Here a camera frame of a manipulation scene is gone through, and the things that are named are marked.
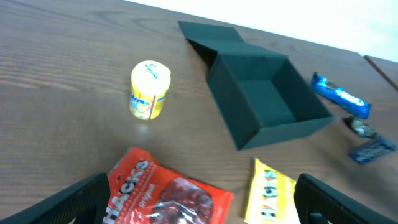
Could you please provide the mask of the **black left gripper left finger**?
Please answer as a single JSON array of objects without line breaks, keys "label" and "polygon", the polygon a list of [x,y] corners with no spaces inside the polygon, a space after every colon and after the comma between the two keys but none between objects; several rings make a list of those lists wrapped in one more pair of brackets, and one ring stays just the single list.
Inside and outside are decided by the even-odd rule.
[{"label": "black left gripper left finger", "polygon": [[1,220],[2,224],[100,224],[110,198],[107,175],[91,175],[43,201]]}]

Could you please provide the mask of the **blue Oreo cookie pack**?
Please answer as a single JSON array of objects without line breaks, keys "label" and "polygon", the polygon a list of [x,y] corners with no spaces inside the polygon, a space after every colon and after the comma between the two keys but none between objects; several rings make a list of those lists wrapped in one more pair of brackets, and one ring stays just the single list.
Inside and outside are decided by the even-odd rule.
[{"label": "blue Oreo cookie pack", "polygon": [[311,87],[316,93],[339,105],[353,116],[361,119],[369,118],[372,104],[348,93],[317,72],[313,74]]}]

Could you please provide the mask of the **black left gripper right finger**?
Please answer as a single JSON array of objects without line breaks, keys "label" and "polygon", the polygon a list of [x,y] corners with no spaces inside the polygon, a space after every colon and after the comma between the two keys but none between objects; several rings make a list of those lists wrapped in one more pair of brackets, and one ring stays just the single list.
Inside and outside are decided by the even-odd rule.
[{"label": "black left gripper right finger", "polygon": [[397,224],[309,174],[300,174],[294,203],[301,224]]}]

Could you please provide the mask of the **yellow Hacks candy bag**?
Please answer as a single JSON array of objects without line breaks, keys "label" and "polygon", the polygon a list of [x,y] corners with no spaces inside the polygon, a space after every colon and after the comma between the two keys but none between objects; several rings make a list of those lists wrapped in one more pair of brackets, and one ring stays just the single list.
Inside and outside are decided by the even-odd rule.
[{"label": "yellow Hacks candy bag", "polygon": [[296,181],[254,160],[244,221],[247,224],[300,224],[294,203]]}]

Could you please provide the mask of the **red Hacks candy bag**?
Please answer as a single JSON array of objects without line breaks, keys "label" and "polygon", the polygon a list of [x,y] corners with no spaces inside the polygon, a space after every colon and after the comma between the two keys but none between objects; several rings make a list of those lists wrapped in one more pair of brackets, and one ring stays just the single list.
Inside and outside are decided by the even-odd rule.
[{"label": "red Hacks candy bag", "polygon": [[224,223],[231,192],[168,169],[150,152],[132,147],[108,175],[105,224]]}]

